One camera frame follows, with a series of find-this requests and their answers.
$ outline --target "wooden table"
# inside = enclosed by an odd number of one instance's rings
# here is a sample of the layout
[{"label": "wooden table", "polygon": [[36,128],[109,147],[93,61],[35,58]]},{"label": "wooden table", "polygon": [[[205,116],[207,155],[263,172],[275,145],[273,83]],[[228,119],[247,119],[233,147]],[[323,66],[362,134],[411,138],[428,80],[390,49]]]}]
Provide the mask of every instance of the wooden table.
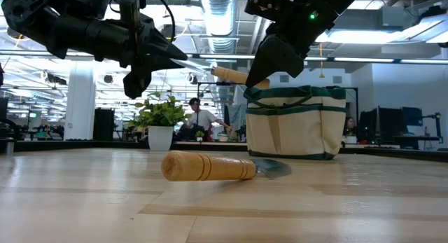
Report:
[{"label": "wooden table", "polygon": [[0,242],[448,242],[448,164],[339,155],[285,160],[274,180],[172,183],[164,155],[0,157]]}]

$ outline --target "potted plant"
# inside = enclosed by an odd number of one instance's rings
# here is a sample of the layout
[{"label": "potted plant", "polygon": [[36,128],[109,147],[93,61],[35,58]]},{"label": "potted plant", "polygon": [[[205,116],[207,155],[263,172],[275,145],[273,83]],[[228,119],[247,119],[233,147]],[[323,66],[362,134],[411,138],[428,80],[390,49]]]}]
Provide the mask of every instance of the potted plant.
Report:
[{"label": "potted plant", "polygon": [[203,133],[203,131],[197,131],[196,132],[196,140],[197,141],[202,141],[202,139],[204,138],[205,133]]},{"label": "potted plant", "polygon": [[356,134],[353,129],[347,128],[345,132],[346,136],[346,144],[357,144],[358,138],[356,138]]},{"label": "potted plant", "polygon": [[[160,99],[160,92],[154,92],[150,96]],[[173,127],[184,118],[182,105],[176,106],[175,96],[159,104],[136,103],[135,107],[141,108],[140,115],[134,121],[144,127],[148,127],[149,148],[153,151],[168,151],[173,139]]]}]

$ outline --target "person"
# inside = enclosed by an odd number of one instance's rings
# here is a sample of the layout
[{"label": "person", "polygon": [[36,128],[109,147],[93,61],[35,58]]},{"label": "person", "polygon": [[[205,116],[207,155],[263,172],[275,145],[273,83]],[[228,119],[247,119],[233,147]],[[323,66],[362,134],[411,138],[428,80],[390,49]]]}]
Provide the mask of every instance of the person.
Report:
[{"label": "person", "polygon": [[204,130],[208,130],[210,125],[214,122],[219,123],[225,128],[232,129],[232,126],[225,124],[224,121],[215,117],[210,111],[201,110],[200,108],[200,99],[192,98],[190,99],[189,105],[191,109],[194,111],[191,118],[188,119],[187,125],[192,127],[193,125],[198,125],[204,128]]},{"label": "person", "polygon": [[345,125],[344,125],[344,136],[356,136],[356,124],[355,119],[352,117],[347,117],[345,119]]}]

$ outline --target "white column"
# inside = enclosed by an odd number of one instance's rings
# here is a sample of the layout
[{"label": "white column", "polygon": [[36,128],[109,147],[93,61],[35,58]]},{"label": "white column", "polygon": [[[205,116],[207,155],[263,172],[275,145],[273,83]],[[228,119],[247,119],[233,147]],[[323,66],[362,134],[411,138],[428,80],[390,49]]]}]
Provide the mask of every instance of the white column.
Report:
[{"label": "white column", "polygon": [[30,111],[29,112],[29,123],[28,130],[33,130],[33,127],[38,127],[42,124],[42,112],[41,111]]},{"label": "white column", "polygon": [[92,139],[97,91],[92,62],[75,62],[70,71],[64,140]]}]

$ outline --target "white shirt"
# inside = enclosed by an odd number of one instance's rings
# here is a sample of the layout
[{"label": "white shirt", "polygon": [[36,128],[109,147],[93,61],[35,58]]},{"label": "white shirt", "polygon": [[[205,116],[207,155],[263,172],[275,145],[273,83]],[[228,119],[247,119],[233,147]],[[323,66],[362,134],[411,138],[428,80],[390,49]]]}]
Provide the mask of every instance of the white shirt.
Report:
[{"label": "white shirt", "polygon": [[217,120],[217,117],[215,117],[215,115],[213,115],[207,110],[199,111],[199,120],[197,120],[198,119],[197,116],[198,116],[197,113],[192,114],[191,118],[188,119],[189,126],[196,125],[197,123],[199,126],[204,127],[205,130],[208,130],[210,124],[214,123]]}]

